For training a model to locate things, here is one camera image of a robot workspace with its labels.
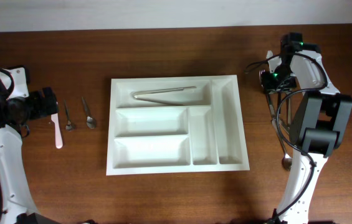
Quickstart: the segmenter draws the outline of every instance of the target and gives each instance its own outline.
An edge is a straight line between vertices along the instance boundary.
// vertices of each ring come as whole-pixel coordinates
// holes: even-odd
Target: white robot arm
[[[50,88],[43,89],[45,97],[39,91],[29,97],[24,67],[0,69],[0,81],[0,223],[13,224],[20,214],[38,213],[22,163],[20,127],[57,108]]]
[[[290,127],[287,127],[288,129],[290,128],[288,131],[290,133],[290,139],[294,139],[294,145],[297,145],[300,150],[305,148],[308,155],[314,160],[316,166],[312,167],[309,158],[304,156],[300,151],[296,149],[293,150],[292,167],[290,169],[287,187],[281,202],[275,211],[275,215],[282,212],[285,208],[289,208],[278,215],[278,220],[271,220],[273,223],[308,223],[308,210],[316,182],[332,150],[340,145],[352,107],[351,98],[349,96],[341,95],[326,74],[321,62],[319,48],[310,44],[309,47],[307,47],[309,50],[305,50],[303,46],[304,43],[300,34],[292,33],[286,35],[282,40],[281,46],[281,51],[284,55],[281,53],[279,57],[274,57],[268,60],[270,70],[268,74],[270,75],[267,74],[267,77],[274,78],[279,75],[278,72],[283,72],[286,76],[286,80],[289,78],[288,75],[296,77],[301,89],[319,88],[324,84],[324,76],[321,75],[317,66],[322,67],[328,81],[327,86],[320,90],[320,93],[316,94],[316,97],[311,97],[312,94],[303,92],[303,94],[308,96],[303,97],[303,101],[295,115],[295,123],[292,122]],[[315,65],[311,60],[305,57],[294,55],[295,52],[314,59],[318,65]],[[268,51],[267,58],[271,57],[273,57],[273,53]],[[269,84],[273,82],[274,85],[272,86],[277,86],[276,88],[278,88],[279,83],[282,82],[280,81],[277,83],[276,79],[266,82],[262,77],[260,78],[262,83]],[[280,94],[282,92],[290,93],[295,85],[294,80],[292,81],[293,82],[286,84],[284,87],[286,90],[268,88],[267,94]],[[318,114],[321,111],[326,113],[326,115],[331,116],[329,122],[318,121]],[[275,128],[275,130],[280,138],[279,131],[277,128]],[[303,136],[299,141],[297,140],[299,134],[296,134],[296,131]],[[321,139],[321,134],[324,134],[326,137]],[[328,138],[333,134],[336,136],[335,139]],[[311,169],[315,169],[315,171],[309,181]],[[304,187],[306,187],[304,193],[300,196],[297,202],[294,203]]]

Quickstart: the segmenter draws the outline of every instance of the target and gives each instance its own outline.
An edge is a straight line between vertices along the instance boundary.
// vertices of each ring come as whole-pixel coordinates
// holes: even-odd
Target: metal spoon
[[[271,124],[273,125],[273,127],[275,129],[275,133],[277,133],[277,137],[278,137],[278,140],[280,141],[280,144],[281,144],[281,147],[282,147],[282,151],[283,151],[283,158],[281,160],[282,167],[285,170],[290,170],[291,167],[292,167],[292,158],[287,153],[287,148],[285,147],[285,145],[283,143],[283,140],[281,139],[281,135],[278,132],[277,125],[275,123],[276,123],[275,119],[271,120]]]
[[[67,131],[73,131],[76,129],[76,125],[74,125],[69,118],[69,111],[68,111],[68,106],[66,105],[66,101],[64,100],[64,105],[65,105],[65,113],[66,117],[68,118],[68,123],[66,124],[65,130]]]
[[[86,101],[82,97],[82,102],[83,102],[83,107],[84,107],[84,112],[87,115],[87,126],[91,129],[97,127],[97,121],[91,116],[90,109],[87,106]]]

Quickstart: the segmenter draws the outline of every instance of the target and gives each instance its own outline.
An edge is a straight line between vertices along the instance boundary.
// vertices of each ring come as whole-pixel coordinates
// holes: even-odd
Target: wooden table
[[[257,72],[242,74],[280,38],[302,32],[319,44],[335,86],[352,96],[352,24],[197,29],[0,33],[0,67],[23,64],[29,91],[51,86],[60,103],[65,146],[56,149],[50,119],[30,122],[22,156],[33,199],[61,223],[227,223],[267,219],[289,173],[270,124]],[[106,176],[111,78],[237,74],[250,171]],[[88,129],[81,97],[98,128]],[[78,125],[65,132],[63,99]],[[352,114],[343,143],[316,185],[310,220],[352,223]]]

